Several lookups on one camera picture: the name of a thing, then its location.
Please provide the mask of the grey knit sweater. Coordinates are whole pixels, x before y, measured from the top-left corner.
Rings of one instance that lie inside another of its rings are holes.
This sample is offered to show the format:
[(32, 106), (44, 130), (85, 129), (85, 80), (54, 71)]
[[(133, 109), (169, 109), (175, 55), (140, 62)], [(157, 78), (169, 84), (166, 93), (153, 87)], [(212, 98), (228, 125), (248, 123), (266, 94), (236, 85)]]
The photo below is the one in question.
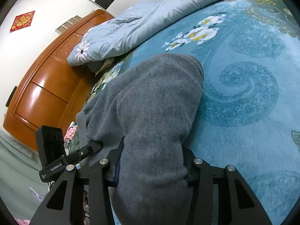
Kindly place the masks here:
[(118, 185), (110, 189), (121, 224), (185, 224), (192, 190), (182, 145), (202, 94), (200, 62), (158, 54), (112, 79), (77, 114), (81, 146), (103, 143), (90, 166), (124, 143)]

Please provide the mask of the orange wooden headboard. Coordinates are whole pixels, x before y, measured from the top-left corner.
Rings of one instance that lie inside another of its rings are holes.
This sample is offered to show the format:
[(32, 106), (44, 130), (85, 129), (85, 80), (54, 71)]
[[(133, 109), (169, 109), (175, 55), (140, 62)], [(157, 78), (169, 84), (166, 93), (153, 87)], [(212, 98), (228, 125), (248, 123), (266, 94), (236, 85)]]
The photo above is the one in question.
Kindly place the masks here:
[(112, 19), (104, 10), (83, 17), (60, 34), (34, 61), (11, 97), (3, 127), (36, 151), (36, 130), (42, 126), (65, 133), (80, 112), (95, 75), (87, 67), (72, 67), (67, 57), (92, 27)]

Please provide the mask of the teal floral plush blanket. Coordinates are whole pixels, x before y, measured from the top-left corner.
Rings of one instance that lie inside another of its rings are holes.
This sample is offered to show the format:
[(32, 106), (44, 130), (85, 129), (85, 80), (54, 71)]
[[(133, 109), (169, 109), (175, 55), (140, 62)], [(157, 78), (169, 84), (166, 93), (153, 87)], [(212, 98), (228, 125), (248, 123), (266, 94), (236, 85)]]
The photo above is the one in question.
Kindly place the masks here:
[(202, 98), (186, 143), (232, 164), (281, 224), (299, 198), (299, 25), (282, 0), (225, 0), (194, 12), (116, 59), (89, 92), (160, 53), (197, 58)]

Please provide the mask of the dark grey pillow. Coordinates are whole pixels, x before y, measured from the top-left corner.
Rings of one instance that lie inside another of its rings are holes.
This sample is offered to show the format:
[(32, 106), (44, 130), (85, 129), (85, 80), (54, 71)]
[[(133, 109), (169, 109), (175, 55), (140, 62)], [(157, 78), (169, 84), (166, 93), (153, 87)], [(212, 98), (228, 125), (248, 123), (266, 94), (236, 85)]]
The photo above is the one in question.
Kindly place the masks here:
[(107, 58), (101, 61), (91, 61), (86, 64), (87, 68), (93, 72), (97, 73), (104, 70), (106, 67), (110, 66), (114, 61), (114, 58)]

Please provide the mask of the light blue floral quilt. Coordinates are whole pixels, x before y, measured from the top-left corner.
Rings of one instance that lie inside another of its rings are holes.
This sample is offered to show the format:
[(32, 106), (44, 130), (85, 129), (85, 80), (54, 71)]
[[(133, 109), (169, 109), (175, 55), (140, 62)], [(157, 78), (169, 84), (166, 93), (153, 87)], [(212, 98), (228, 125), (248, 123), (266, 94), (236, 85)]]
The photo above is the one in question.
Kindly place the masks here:
[(185, 16), (221, 0), (145, 1), (90, 28), (67, 58), (70, 66), (120, 56)]

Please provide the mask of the red paper wall decoration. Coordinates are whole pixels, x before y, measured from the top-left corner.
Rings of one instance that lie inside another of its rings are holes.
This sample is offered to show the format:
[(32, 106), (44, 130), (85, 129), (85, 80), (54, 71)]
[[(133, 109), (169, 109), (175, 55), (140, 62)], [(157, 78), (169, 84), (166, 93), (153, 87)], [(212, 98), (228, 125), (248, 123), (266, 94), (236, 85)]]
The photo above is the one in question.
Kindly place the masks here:
[(15, 17), (13, 24), (10, 28), (10, 33), (17, 31), (19, 29), (23, 29), (25, 27), (29, 27), (32, 23), (35, 11), (27, 12)]

